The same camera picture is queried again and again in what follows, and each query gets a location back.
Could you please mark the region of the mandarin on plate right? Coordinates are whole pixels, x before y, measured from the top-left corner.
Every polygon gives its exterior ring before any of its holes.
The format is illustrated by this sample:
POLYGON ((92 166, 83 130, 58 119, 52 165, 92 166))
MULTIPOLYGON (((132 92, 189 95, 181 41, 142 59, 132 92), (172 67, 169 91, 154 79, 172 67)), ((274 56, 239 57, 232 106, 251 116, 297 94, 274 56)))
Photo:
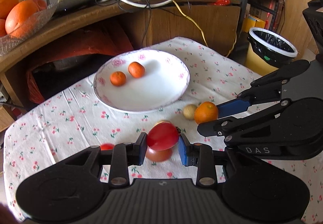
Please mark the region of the mandarin on plate right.
POLYGON ((138 62, 132 62, 128 66, 128 72, 130 75, 132 75, 134 78, 141 78, 145 75, 145 68, 138 62))

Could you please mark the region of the large orange right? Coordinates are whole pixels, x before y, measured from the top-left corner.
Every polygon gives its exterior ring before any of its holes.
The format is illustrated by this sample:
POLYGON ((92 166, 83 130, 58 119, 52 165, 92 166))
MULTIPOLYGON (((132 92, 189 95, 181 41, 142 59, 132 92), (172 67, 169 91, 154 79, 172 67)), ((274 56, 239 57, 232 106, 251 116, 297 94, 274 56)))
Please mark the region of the large orange right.
POLYGON ((47 3, 44 0, 31 0, 31 1, 33 1, 36 4, 39 11, 43 11, 47 9, 47 3))

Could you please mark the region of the bright red tomato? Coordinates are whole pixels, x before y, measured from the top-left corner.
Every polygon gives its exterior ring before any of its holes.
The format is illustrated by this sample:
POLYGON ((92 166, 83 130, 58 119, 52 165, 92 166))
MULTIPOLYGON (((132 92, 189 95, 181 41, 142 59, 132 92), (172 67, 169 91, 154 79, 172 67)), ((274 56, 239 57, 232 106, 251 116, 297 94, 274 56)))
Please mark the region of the bright red tomato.
POLYGON ((180 133, 177 128, 168 122, 155 125, 147 134, 147 146, 155 151, 163 151, 175 146, 180 133))

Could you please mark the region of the mandarin on plate left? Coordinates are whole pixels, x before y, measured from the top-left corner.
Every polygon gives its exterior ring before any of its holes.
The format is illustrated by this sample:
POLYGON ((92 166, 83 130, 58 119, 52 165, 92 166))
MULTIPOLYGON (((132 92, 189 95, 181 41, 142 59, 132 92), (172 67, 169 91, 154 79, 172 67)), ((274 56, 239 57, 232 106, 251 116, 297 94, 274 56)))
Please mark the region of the mandarin on plate left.
POLYGON ((123 86, 126 83, 126 75, 121 71, 113 72, 110 75, 110 82, 116 87, 123 86))

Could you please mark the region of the mandarin on plate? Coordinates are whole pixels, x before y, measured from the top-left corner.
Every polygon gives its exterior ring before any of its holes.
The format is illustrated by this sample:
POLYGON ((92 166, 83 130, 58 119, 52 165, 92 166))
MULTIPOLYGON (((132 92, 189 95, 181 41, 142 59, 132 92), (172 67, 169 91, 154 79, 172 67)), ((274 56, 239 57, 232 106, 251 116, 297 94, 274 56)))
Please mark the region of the mandarin on plate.
POLYGON ((110 82, 116 87, 123 86, 126 83, 126 75, 121 71, 113 72, 110 75, 110 82))
POLYGON ((132 62, 128 66, 128 72, 130 75, 132 75, 134 78, 141 78, 145 75, 145 68, 138 62, 132 62))

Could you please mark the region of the small yellow potato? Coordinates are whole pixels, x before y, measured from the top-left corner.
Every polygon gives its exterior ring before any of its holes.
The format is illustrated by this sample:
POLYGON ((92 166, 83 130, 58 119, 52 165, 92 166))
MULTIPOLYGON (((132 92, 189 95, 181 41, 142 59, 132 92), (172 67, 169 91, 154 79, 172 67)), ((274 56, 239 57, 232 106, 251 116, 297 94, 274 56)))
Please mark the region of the small yellow potato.
POLYGON ((197 106, 194 104, 186 105, 183 108, 183 116, 185 117, 185 119, 194 120, 194 114, 195 114, 196 109, 197 109, 197 106))

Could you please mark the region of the white floral plate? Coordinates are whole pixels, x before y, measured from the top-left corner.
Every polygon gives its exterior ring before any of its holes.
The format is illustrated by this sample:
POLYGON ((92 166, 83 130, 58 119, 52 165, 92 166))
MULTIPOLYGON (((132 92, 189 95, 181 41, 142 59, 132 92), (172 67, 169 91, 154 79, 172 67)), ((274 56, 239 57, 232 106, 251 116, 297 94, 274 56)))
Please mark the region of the white floral plate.
POLYGON ((190 73, 177 56, 155 49, 141 49, 120 54, 104 63, 94 76, 97 98, 108 107, 126 113, 152 112, 177 101, 187 90, 190 73), (138 62, 145 75, 134 78, 128 66, 138 62), (113 72, 126 75, 126 83, 116 87, 110 82, 113 72))

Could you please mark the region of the large orange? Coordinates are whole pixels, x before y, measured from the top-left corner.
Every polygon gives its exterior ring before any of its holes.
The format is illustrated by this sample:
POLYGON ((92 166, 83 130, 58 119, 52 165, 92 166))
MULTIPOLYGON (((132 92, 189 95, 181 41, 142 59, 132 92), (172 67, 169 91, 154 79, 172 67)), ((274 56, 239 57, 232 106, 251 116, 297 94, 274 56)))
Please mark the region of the large orange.
POLYGON ((47 9, 47 3, 44 0, 31 0, 31 1, 33 1, 36 4, 39 11, 43 11, 47 9))
POLYGON ((0 18, 6 19, 10 11, 19 3, 19 0, 0 0, 0 18))
POLYGON ((22 38, 32 29, 33 23, 26 23, 27 20, 37 13, 38 7, 31 0, 18 3, 8 14, 5 21, 5 30, 8 35, 22 38))

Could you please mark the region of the orange mandarin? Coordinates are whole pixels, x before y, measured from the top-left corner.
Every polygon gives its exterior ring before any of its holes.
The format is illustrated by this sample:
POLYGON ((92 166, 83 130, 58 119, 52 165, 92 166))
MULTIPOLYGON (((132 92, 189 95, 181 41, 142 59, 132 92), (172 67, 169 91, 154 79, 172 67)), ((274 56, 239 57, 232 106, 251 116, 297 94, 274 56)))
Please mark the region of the orange mandarin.
POLYGON ((209 101, 206 101, 198 106, 194 112, 194 120, 197 124, 211 122, 218 119, 217 106, 209 101))

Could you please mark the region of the red plastic bag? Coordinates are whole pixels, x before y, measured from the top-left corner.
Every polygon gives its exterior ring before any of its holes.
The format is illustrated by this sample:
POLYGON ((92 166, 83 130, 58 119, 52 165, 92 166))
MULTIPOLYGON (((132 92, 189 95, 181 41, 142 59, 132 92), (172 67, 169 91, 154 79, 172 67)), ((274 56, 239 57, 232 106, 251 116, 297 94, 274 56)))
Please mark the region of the red plastic bag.
POLYGON ((122 27, 84 27, 64 35, 30 54, 27 61, 26 82, 28 99, 36 104, 45 98, 32 74, 37 67, 73 56, 102 54, 116 56, 134 50, 122 27))

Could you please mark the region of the small red bag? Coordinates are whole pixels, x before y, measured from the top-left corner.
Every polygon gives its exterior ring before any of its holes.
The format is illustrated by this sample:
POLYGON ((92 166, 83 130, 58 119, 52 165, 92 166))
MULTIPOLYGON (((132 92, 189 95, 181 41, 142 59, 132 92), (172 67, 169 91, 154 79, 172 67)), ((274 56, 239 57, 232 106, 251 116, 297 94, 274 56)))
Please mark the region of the small red bag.
POLYGON ((220 5, 220 6, 227 6, 231 4, 231 0, 217 0, 216 2, 212 3, 212 5, 220 5))

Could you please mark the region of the large orange front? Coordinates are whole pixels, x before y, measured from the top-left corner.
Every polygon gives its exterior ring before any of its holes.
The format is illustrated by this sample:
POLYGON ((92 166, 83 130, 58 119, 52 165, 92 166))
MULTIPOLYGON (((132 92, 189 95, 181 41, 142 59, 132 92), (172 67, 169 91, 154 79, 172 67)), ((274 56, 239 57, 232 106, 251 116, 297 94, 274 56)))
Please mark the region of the large orange front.
POLYGON ((22 38, 32 29, 33 23, 26 23, 27 20, 37 13, 38 7, 31 0, 18 3, 8 14, 5 21, 5 30, 8 35, 22 38))

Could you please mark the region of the glass fruit bowl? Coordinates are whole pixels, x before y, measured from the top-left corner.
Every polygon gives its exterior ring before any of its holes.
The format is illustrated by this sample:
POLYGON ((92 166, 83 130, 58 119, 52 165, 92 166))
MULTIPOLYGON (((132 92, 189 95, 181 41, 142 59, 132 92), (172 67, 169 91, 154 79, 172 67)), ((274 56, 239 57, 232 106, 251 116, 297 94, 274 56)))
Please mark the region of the glass fruit bowl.
POLYGON ((47 9, 37 12, 30 16, 20 27, 12 33, 1 37, 1 56, 14 50, 18 45, 26 41, 48 22, 50 22, 58 5, 50 4, 47 9))

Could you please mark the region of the small red tomato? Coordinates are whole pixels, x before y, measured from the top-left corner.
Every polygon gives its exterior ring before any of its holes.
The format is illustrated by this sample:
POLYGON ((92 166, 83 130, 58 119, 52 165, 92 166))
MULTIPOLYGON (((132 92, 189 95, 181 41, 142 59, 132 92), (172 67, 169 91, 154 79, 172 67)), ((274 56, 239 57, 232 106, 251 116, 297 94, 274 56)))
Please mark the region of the small red tomato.
POLYGON ((102 151, 113 150, 113 148, 114 148, 114 145, 113 144, 110 144, 110 143, 106 143, 106 144, 101 144, 100 145, 100 149, 102 151))

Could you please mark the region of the dark red tomato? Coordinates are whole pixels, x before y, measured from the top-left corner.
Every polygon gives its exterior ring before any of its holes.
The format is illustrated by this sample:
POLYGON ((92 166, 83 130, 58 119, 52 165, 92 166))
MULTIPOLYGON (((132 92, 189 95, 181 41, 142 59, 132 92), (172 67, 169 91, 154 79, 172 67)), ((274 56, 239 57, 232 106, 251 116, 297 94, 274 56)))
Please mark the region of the dark red tomato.
POLYGON ((171 148, 167 150, 156 151, 148 147, 146 151, 146 158, 153 162, 164 162, 170 159, 171 156, 172 156, 171 148))

